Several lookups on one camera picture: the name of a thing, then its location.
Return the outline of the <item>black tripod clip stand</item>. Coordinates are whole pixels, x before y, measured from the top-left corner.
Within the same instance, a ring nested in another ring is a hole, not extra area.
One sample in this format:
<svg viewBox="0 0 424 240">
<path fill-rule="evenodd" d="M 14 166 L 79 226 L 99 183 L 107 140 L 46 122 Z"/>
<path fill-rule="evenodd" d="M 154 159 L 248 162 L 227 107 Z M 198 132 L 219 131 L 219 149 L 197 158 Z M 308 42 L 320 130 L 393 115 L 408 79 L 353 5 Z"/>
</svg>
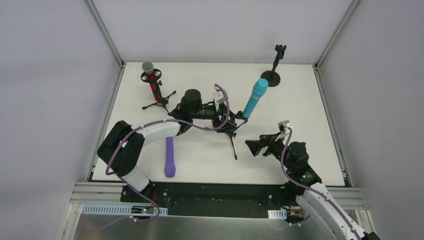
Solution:
<svg viewBox="0 0 424 240">
<path fill-rule="evenodd" d="M 243 122 L 240 125 L 238 125 L 236 123 L 236 120 L 243 120 Z M 243 112 L 241 110 L 239 110 L 237 113 L 233 113 L 232 111 L 230 111 L 227 117 L 227 122 L 220 129 L 217 130 L 218 133 L 223 133 L 229 137 L 235 160 L 238 159 L 238 156 L 235 150 L 233 138 L 235 138 L 237 135 L 236 131 L 243 124 L 247 123 L 247 121 L 248 121 L 248 118 L 243 116 Z"/>
</svg>

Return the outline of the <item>teal toy microphone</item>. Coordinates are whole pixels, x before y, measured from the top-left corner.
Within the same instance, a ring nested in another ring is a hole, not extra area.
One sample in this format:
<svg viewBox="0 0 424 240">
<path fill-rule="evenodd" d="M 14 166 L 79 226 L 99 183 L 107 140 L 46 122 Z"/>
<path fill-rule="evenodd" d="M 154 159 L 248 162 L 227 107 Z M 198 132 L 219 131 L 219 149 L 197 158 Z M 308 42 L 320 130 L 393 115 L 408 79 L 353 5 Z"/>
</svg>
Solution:
<svg viewBox="0 0 424 240">
<path fill-rule="evenodd" d="M 266 93 L 269 83 L 266 79 L 260 78 L 256 81 L 252 88 L 251 95 L 245 105 L 244 110 L 242 111 L 242 116 L 245 119 L 248 119 L 255 107 L 257 106 L 261 97 Z"/>
</svg>

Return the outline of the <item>black round-base mic stand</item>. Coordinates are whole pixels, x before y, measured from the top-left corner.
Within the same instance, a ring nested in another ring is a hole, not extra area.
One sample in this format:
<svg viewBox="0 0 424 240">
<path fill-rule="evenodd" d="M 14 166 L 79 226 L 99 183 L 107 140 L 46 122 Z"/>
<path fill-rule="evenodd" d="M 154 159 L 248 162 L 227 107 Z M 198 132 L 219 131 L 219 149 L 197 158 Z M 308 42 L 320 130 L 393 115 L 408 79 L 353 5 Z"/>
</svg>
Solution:
<svg viewBox="0 0 424 240">
<path fill-rule="evenodd" d="M 276 68 L 279 65 L 280 60 L 284 58 L 286 49 L 286 45 L 280 44 L 275 46 L 274 50 L 276 51 L 276 56 L 272 64 L 272 69 L 264 71 L 260 76 L 261 79 L 267 80 L 268 86 L 271 88 L 278 86 L 281 82 L 281 77 L 276 72 Z"/>
</svg>

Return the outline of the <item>black tripod shock-mount stand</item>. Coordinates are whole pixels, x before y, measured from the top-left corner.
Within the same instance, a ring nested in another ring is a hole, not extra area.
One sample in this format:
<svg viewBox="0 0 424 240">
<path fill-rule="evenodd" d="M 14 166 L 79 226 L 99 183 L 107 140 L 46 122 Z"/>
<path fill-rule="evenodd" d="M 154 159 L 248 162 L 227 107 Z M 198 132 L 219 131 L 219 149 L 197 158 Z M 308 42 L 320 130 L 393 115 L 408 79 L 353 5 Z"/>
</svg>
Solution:
<svg viewBox="0 0 424 240">
<path fill-rule="evenodd" d="M 160 80 L 161 77 L 162 77 L 162 72 L 157 68 L 153 68 L 152 70 L 144 70 L 143 73 L 141 74 L 140 76 L 141 81 L 149 84 L 153 97 L 155 99 L 155 102 L 149 105 L 143 106 L 142 110 L 146 110 L 147 108 L 157 106 L 157 107 L 164 108 L 167 113 L 169 112 L 167 108 L 167 104 L 169 103 L 169 98 L 172 95 L 175 95 L 177 91 L 174 90 L 171 94 L 164 97 L 162 95 L 161 88 L 160 88 L 160 86 L 163 85 Z"/>
</svg>

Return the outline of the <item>purple toy microphone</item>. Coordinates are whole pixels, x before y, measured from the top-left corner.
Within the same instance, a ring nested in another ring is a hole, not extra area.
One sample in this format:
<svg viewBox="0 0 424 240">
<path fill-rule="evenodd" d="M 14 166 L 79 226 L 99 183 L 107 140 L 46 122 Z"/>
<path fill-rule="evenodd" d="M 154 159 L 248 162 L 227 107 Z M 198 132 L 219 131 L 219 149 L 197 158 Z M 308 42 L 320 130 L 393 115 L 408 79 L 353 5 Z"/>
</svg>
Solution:
<svg viewBox="0 0 424 240">
<path fill-rule="evenodd" d="M 173 137 L 166 138 L 164 173 L 167 178 L 173 178 L 176 174 Z"/>
</svg>

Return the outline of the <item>red glitter microphone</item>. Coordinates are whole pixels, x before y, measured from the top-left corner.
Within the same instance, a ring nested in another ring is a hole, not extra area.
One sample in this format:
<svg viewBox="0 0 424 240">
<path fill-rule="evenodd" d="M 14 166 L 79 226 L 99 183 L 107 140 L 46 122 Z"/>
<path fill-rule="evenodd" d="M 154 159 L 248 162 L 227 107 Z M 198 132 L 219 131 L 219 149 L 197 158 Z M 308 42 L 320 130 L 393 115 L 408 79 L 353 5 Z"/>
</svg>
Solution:
<svg viewBox="0 0 424 240">
<path fill-rule="evenodd" d="M 143 73 L 140 76 L 141 81 L 150 85 L 154 99 L 159 101 L 162 98 L 160 90 L 160 86 L 162 85 L 162 82 L 160 81 L 162 72 L 159 69 L 154 68 L 151 61 L 145 61 L 142 64 L 142 70 Z"/>
</svg>

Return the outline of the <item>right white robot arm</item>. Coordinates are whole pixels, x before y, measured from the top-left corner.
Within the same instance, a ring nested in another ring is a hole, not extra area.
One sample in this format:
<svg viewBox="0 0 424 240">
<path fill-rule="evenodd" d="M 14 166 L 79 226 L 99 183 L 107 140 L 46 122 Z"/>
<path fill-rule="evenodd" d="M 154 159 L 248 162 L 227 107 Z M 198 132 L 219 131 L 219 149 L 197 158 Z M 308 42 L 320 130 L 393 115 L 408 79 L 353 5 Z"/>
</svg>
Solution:
<svg viewBox="0 0 424 240">
<path fill-rule="evenodd" d="M 288 181 L 284 184 L 289 201 L 302 207 L 332 240 L 377 240 L 379 236 L 356 223 L 330 194 L 322 179 L 309 165 L 306 143 L 279 138 L 277 133 L 260 135 L 258 140 L 246 140 L 253 156 L 265 149 L 263 156 L 274 156 Z"/>
</svg>

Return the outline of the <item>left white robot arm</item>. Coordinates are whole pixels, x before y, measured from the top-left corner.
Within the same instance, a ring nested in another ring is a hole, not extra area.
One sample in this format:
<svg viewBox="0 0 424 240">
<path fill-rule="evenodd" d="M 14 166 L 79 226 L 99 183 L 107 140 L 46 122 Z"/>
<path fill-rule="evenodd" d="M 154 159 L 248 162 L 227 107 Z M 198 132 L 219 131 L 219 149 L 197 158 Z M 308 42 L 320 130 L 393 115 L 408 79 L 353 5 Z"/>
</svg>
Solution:
<svg viewBox="0 0 424 240">
<path fill-rule="evenodd" d="M 206 117 L 201 113 L 201 107 L 200 92 L 189 89 L 175 109 L 161 119 L 138 127 L 124 120 L 116 122 L 96 152 L 107 165 L 106 175 L 116 175 L 136 192 L 143 192 L 151 180 L 137 165 L 142 148 L 161 139 L 182 135 L 192 127 L 204 130 L 193 123 L 194 119 Z"/>
</svg>

